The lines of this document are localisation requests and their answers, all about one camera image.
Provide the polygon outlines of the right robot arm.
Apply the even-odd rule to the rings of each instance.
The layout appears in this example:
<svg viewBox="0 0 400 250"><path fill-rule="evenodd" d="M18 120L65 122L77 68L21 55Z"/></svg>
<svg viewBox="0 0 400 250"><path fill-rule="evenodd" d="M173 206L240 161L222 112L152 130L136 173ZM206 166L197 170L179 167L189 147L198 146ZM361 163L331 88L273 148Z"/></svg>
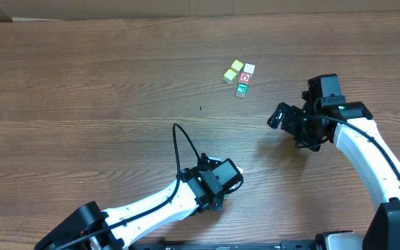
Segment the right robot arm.
<svg viewBox="0 0 400 250"><path fill-rule="evenodd" d="M373 114L360 101L348 102L337 74L308 80L302 108L282 102L267 120L274 130L294 138L296 148L319 151L330 142L347 157L376 209L364 234L318 233L314 240L282 241L282 249L400 249L400 162L378 130Z"/></svg>

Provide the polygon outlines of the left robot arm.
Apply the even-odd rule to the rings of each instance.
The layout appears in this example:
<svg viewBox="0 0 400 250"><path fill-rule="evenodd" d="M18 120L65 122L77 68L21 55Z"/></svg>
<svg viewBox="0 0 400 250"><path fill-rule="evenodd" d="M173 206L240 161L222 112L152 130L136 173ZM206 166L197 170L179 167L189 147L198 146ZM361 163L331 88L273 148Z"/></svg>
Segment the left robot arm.
<svg viewBox="0 0 400 250"><path fill-rule="evenodd" d="M36 249L127 249L152 231L208 210L219 212L225 197L243 182L242 169L227 158L202 156L175 181L149 197L101 210L80 206L36 245Z"/></svg>

